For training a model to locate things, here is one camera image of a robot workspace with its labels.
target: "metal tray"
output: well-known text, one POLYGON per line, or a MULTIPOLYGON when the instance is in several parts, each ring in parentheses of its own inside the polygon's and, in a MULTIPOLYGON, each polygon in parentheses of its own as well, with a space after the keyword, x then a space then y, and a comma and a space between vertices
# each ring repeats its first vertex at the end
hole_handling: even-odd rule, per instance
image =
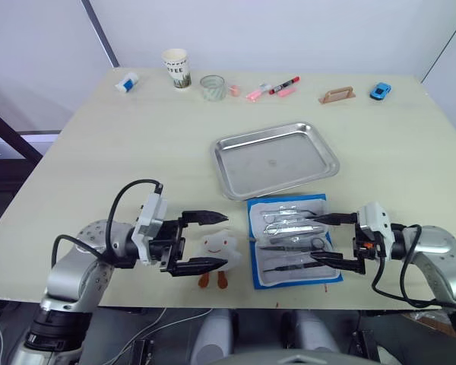
POLYGON ((211 153, 224 194, 246 200, 335 175, 340 164, 304 122, 215 141, 211 153))

